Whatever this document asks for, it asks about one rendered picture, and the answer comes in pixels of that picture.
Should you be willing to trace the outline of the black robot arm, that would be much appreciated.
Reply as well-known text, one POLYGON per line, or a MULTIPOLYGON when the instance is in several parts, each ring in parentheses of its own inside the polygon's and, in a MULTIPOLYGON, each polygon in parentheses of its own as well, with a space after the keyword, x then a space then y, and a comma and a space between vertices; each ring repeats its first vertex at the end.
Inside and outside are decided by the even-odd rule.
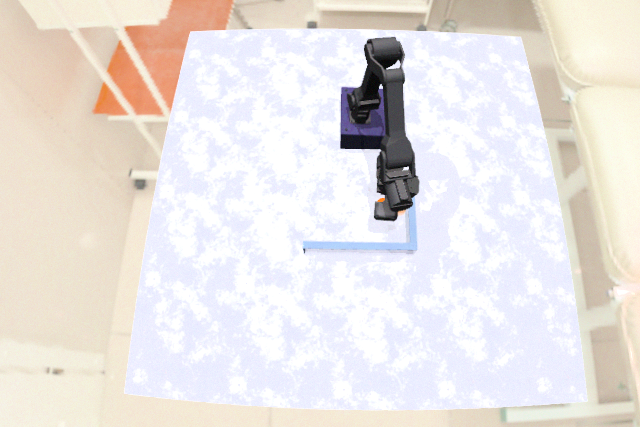
POLYGON ((416 175, 415 151, 406 136, 403 69, 405 52, 396 37, 367 39, 364 45, 367 61, 361 86, 347 93, 350 123, 371 124, 370 110, 379 109, 383 86, 385 134, 380 151, 380 179, 386 184, 390 211, 400 212, 413 206, 412 198, 420 192, 416 175), (399 68, 387 69, 400 62, 399 68), (351 122, 352 121, 352 122, 351 122), (403 170, 404 167, 409 167, 403 170))

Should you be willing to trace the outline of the light blue l-shaped wall top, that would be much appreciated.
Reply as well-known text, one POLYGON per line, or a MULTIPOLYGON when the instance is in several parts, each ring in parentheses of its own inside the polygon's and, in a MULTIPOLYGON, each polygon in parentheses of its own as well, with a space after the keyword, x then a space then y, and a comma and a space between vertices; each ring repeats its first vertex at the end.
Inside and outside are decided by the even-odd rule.
POLYGON ((381 242, 381 243, 359 243, 359 242, 313 242, 303 241, 304 249, 336 249, 336 250, 417 250, 417 221, 415 197, 412 198, 413 206, 408 209, 410 243, 404 242, 381 242))

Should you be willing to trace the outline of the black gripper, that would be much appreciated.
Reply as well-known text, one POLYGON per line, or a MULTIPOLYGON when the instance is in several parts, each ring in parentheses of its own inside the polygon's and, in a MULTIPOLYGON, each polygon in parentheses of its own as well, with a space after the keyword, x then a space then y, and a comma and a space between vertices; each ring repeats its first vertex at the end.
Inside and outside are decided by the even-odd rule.
POLYGON ((390 211, 390 205, 388 201, 388 197, 385 190, 385 183, 380 179, 380 155, 377 156, 377 165, 376 165, 376 177, 377 177, 377 193, 381 193, 381 195, 385 195, 385 200, 383 202, 375 201, 374 208, 374 219, 380 221, 391 221, 395 222, 398 218, 398 212, 390 211))

